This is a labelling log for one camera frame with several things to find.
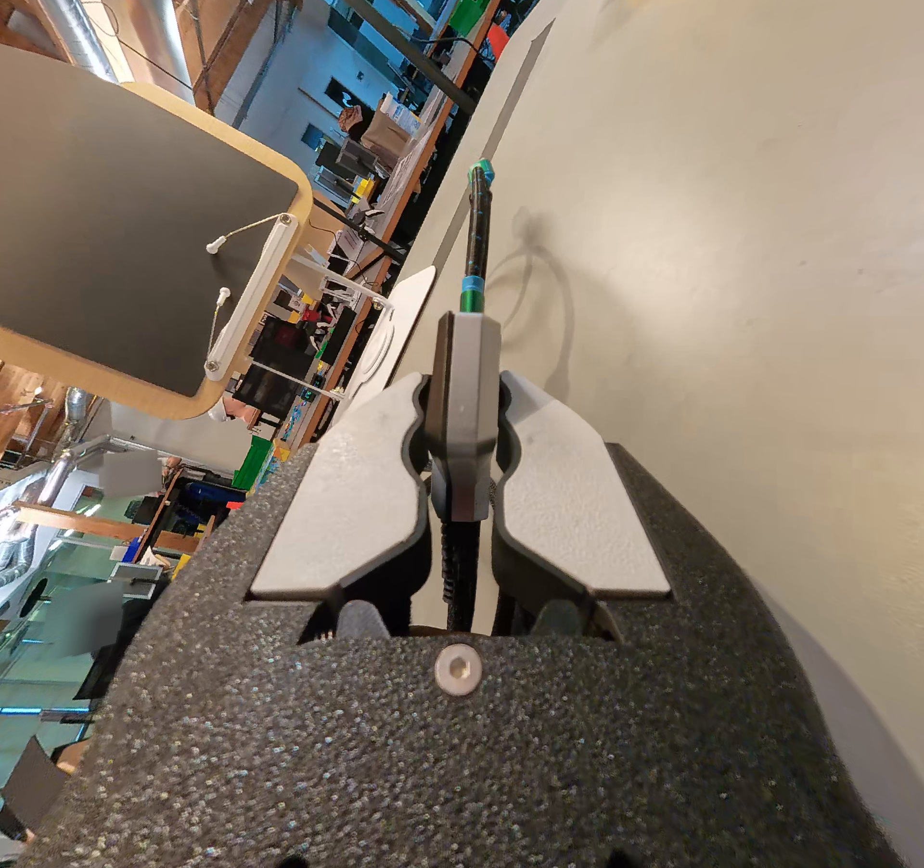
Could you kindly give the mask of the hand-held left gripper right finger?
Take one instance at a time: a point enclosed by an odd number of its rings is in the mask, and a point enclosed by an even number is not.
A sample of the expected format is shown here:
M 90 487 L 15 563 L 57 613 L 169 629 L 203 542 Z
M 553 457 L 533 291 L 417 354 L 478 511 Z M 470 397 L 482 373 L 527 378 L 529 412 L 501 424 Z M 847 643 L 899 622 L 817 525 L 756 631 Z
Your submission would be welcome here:
M 614 458 L 587 421 L 501 374 L 492 564 L 518 601 L 662 598 L 671 586 Z

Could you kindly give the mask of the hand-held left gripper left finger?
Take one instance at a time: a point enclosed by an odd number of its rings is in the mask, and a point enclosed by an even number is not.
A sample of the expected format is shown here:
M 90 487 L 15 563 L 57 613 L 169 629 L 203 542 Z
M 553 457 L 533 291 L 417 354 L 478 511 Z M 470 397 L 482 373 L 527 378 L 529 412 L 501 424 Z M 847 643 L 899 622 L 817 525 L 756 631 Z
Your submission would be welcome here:
M 353 406 L 318 443 L 249 588 L 272 600 L 326 599 L 416 545 L 429 521 L 410 443 L 422 426 L 413 372 Z

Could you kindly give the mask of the grey adapter block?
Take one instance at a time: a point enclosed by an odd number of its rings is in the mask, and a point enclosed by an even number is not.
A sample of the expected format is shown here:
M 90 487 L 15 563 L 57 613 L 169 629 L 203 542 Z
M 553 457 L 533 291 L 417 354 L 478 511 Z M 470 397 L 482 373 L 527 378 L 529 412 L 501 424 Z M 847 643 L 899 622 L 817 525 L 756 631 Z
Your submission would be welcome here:
M 481 313 L 439 320 L 424 436 L 432 502 L 443 523 L 488 517 L 500 410 L 501 327 Z

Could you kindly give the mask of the black equipment rack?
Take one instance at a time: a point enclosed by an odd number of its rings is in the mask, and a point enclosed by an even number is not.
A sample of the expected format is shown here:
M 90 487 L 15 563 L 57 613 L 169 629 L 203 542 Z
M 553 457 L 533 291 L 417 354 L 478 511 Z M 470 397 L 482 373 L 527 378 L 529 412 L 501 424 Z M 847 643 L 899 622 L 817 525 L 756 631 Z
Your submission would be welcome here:
M 233 397 L 263 413 L 284 418 L 295 399 L 307 396 L 325 382 L 321 366 L 321 343 L 315 325 L 288 322 L 266 315 L 250 351 L 248 368 Z

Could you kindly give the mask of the wooden workbench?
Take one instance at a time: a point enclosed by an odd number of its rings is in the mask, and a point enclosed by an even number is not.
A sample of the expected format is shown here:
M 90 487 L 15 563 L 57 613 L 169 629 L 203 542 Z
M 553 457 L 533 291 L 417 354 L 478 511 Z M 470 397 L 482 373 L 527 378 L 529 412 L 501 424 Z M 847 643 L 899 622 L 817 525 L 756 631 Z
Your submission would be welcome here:
M 476 25 L 470 32 L 468 43 L 455 42 L 448 64 L 445 66 L 446 74 L 454 84 L 463 89 L 470 77 L 472 66 L 482 60 L 480 51 L 488 38 L 491 25 L 497 15 L 498 6 L 502 0 L 490 0 Z M 452 121 L 464 121 L 467 113 L 452 100 L 433 89 L 427 99 L 422 116 L 422 132 L 416 138 L 399 160 L 399 172 L 393 174 L 384 189 L 383 206 L 384 215 L 378 217 L 375 235 L 382 242 L 390 242 L 400 220 L 410 204 L 414 188 L 419 181 L 425 181 L 425 173 L 430 165 L 433 154 L 437 149 L 439 140 L 445 133 L 447 124 Z M 392 269 L 401 270 L 398 260 L 388 257 L 383 249 L 374 243 L 365 243 L 355 266 L 347 269 L 346 276 L 359 284 L 368 284 L 370 289 L 390 295 L 389 273 Z M 344 340 L 336 352 L 333 362 L 327 365 L 324 373 L 322 387 L 337 392 L 344 389 L 346 383 L 344 376 L 348 366 L 353 366 L 353 373 L 358 373 L 359 357 L 363 353 L 362 342 L 365 340 L 365 330 L 377 329 L 382 322 L 382 308 L 369 298 L 352 293 L 347 297 L 346 305 L 355 311 L 349 320 L 338 320 L 338 326 L 345 327 Z M 297 426 L 293 427 L 294 450 L 315 441 L 330 423 L 338 403 L 323 396 L 316 395 L 314 400 L 306 406 Z

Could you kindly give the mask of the brown paper bag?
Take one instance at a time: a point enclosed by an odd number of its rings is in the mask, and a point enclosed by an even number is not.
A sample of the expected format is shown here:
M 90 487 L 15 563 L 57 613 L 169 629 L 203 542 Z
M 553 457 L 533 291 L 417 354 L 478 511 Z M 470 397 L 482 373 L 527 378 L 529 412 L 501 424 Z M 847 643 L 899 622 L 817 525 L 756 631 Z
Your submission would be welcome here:
M 373 153 L 377 165 L 391 173 L 408 150 L 413 137 L 382 110 L 376 110 L 359 142 Z

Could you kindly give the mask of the silver ventilation duct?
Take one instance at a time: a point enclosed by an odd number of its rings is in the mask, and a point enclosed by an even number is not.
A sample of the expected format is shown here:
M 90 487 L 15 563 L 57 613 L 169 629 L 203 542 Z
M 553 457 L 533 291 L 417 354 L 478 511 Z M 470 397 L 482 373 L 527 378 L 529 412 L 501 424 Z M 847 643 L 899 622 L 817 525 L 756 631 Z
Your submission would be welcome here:
M 174 0 L 25 0 L 63 59 L 106 81 L 194 103 Z

